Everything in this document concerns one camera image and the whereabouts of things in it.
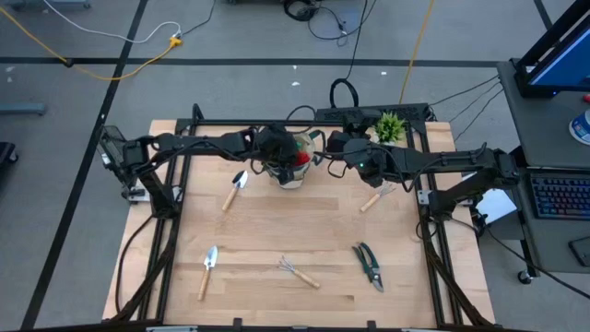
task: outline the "wooden board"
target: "wooden board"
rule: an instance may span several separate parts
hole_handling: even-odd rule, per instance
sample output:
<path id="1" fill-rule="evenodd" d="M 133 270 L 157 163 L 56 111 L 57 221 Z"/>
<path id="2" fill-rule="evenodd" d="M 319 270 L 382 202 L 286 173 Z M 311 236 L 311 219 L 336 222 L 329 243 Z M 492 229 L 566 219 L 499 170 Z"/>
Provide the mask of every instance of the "wooden board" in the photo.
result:
<path id="1" fill-rule="evenodd" d="M 174 125 L 174 121 L 154 121 L 150 133 L 172 132 Z M 238 129 L 201 126 L 197 134 L 218 136 Z M 333 129 L 324 130 L 329 135 Z M 448 124 L 428 124 L 428 130 L 431 150 L 454 150 Z M 333 172 L 341 172 L 342 167 L 341 162 L 335 163 Z M 415 195 L 395 184 L 393 193 L 360 213 L 375 189 L 363 183 L 355 171 L 348 170 L 343 179 L 336 179 L 326 168 L 327 162 L 312 167 L 303 186 L 296 190 L 283 190 L 266 174 L 251 173 L 247 187 L 223 213 L 221 206 L 231 190 L 231 179 L 236 172 L 249 169 L 249 163 L 193 158 L 165 323 L 227 326 L 234 317 L 241 317 L 247 326 L 349 327 L 375 320 L 378 327 L 434 327 L 425 256 L 415 234 Z M 160 176 L 165 172 L 165 166 L 159 168 Z M 459 179 L 458 174 L 437 175 L 440 188 Z M 122 243 L 148 214 L 147 204 L 131 207 Z M 455 217 L 469 220 L 463 208 Z M 145 276 L 154 226 L 152 222 L 130 246 L 121 302 L 129 299 Z M 480 312 L 493 321 L 473 232 L 461 225 L 446 226 L 456 279 Z M 369 283 L 350 248 L 360 241 L 377 256 L 384 293 Z M 206 300 L 198 302 L 203 260 L 213 244 L 219 248 L 218 264 L 211 272 Z M 278 269 L 283 255 L 319 281 L 321 289 Z M 115 314 L 115 277 L 104 317 Z M 158 292 L 159 285 L 152 291 L 152 316 Z M 450 321 L 448 309 L 445 316 Z"/>

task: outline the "pruners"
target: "pruners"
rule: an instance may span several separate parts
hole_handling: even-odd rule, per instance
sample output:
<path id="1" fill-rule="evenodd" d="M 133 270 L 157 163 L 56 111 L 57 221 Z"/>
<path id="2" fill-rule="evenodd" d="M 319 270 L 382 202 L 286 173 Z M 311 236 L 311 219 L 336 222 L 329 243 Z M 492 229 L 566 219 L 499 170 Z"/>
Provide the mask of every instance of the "pruners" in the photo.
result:
<path id="1" fill-rule="evenodd" d="M 371 248 L 366 243 L 359 243 L 358 247 L 352 247 L 354 253 L 357 254 L 360 262 L 362 263 L 362 269 L 367 274 L 369 282 L 372 283 L 375 288 L 384 292 L 384 285 L 381 282 L 381 273 L 379 271 L 379 264 L 377 264 L 377 258 L 372 254 Z"/>

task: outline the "small green plant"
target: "small green plant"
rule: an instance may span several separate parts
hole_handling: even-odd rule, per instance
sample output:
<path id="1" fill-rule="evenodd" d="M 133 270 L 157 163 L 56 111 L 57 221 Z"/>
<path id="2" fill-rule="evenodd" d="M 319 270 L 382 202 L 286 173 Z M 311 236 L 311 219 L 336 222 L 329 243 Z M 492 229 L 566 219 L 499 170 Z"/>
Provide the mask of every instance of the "small green plant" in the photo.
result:
<path id="1" fill-rule="evenodd" d="M 403 138 L 406 133 L 404 123 L 406 121 L 397 118 L 397 114 L 383 113 L 381 119 L 375 126 L 375 133 L 379 137 L 379 142 L 397 142 Z"/>

